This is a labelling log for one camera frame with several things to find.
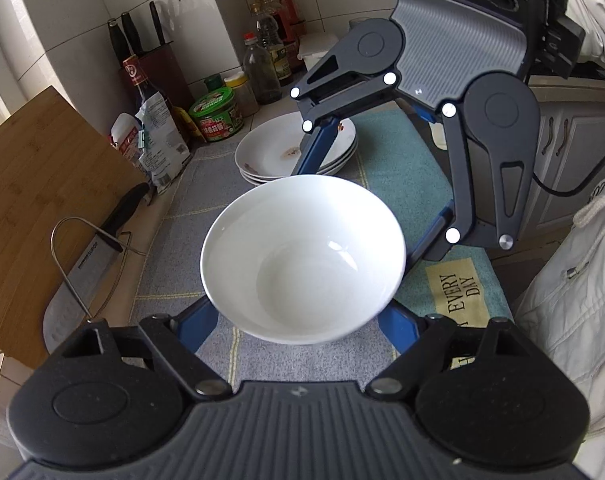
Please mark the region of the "stained floral white plate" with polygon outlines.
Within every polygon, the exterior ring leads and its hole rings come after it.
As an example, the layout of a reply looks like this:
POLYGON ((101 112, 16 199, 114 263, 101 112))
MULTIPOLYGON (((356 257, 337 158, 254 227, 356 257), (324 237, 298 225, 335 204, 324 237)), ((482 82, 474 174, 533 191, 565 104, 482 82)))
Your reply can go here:
MULTIPOLYGON (((268 120, 250 131, 237 145, 234 160, 238 170, 255 178, 287 178, 298 162, 303 138, 301 114, 289 113, 268 120)), ((350 119, 338 126, 337 138, 319 168, 325 170, 357 151, 357 129, 350 119)))

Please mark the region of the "white bowl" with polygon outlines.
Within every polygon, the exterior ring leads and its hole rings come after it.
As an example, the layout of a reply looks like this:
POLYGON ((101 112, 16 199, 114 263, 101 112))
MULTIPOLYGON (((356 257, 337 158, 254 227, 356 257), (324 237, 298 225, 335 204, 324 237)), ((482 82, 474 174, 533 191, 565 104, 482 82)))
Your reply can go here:
POLYGON ((324 344, 380 314, 405 264, 400 223, 380 198, 348 180, 295 176, 246 192, 218 215, 200 281, 243 332, 324 344))

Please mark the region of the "yellow lid spice jar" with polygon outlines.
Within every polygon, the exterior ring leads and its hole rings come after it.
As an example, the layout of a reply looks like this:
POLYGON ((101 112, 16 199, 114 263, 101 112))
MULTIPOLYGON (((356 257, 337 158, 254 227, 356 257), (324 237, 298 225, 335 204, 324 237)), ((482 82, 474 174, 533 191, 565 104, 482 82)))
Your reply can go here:
POLYGON ((252 84, 242 70, 225 77, 223 81, 226 87, 233 90, 240 113, 244 117, 250 117, 258 112, 259 104, 252 91, 252 84))

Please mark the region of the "clear glass oil bottle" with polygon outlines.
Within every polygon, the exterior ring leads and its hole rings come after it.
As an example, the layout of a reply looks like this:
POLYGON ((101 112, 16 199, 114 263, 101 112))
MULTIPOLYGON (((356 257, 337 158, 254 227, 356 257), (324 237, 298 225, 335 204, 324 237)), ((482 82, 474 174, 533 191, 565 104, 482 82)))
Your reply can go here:
POLYGON ((282 88, 270 53, 260 46, 254 32, 244 35, 244 43, 246 51, 243 67, 257 102, 260 105, 278 102, 282 98, 282 88))

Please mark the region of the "white seasoning box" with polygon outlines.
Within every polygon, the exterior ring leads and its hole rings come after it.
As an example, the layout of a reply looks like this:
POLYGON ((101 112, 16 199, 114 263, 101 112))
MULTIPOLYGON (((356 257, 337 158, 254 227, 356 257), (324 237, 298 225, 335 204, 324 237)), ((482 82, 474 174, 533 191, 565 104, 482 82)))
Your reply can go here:
POLYGON ((299 39, 297 58, 303 62, 306 70, 312 70, 315 64, 337 44, 338 38, 330 32, 312 32, 299 39))

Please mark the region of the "green lid sauce jar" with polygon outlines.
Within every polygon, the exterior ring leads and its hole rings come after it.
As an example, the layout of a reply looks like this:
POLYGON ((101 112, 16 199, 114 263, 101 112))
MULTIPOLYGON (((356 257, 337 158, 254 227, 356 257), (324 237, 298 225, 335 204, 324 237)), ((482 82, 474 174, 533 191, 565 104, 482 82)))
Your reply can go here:
POLYGON ((245 123, 234 91, 229 87, 209 92, 190 108, 188 114, 209 142, 234 136, 245 123))

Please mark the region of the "white clipped food bag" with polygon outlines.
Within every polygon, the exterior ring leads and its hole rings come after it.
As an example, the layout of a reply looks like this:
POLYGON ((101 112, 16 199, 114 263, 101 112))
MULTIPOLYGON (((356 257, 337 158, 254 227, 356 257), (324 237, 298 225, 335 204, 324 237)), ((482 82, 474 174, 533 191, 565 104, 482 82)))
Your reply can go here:
POLYGON ((191 152, 159 91, 142 103, 135 117, 142 125, 139 162, 161 193, 183 170, 191 152))

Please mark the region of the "dark knife block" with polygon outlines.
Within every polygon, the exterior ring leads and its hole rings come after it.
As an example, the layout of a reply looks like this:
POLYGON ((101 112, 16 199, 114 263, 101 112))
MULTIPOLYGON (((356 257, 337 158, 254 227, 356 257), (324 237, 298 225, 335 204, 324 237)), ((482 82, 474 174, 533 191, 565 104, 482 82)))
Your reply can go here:
POLYGON ((124 61, 136 55, 150 80, 159 84, 161 90, 165 90, 174 105, 188 110, 194 102, 192 92, 188 89, 171 42, 165 36, 156 3, 150 1, 150 17, 158 39, 158 46, 153 50, 145 50, 142 47, 140 35, 131 16, 127 13, 124 13, 124 16, 130 22, 129 25, 120 26, 118 21, 112 18, 107 22, 107 27, 112 50, 120 65, 119 77, 128 88, 131 98, 134 99, 139 93, 133 88, 131 78, 124 70, 124 61))

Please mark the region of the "dark soy sauce bottle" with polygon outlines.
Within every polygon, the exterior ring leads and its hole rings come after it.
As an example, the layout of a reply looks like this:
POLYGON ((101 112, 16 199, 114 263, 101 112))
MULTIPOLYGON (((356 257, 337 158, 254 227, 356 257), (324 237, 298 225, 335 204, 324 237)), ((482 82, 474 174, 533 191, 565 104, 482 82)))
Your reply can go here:
POLYGON ((168 101, 166 92, 152 83, 150 77, 148 77, 145 70, 143 70, 140 59, 136 55, 131 55, 126 58, 124 62, 122 62, 122 66, 124 66, 124 71, 129 76, 131 84, 133 84, 139 106, 142 106, 156 93, 159 93, 162 96, 162 99, 168 101))

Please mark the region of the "red white food bag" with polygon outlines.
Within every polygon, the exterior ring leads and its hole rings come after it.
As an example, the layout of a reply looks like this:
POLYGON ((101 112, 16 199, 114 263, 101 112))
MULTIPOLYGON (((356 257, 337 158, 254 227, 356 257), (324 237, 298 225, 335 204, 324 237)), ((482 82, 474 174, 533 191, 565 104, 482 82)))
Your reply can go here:
POLYGON ((139 148, 139 131, 141 126, 138 120, 130 114, 121 113, 110 130, 110 139, 112 146, 124 155, 131 164, 139 170, 145 172, 140 158, 143 154, 139 148))

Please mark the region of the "wooden cutting board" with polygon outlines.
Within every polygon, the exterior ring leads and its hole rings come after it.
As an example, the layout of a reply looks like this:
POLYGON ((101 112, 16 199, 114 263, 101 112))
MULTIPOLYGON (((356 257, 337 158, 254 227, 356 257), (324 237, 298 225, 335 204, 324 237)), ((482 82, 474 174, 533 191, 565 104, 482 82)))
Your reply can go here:
POLYGON ((50 87, 0 125, 0 350, 30 368, 48 357, 46 307, 139 169, 50 87))

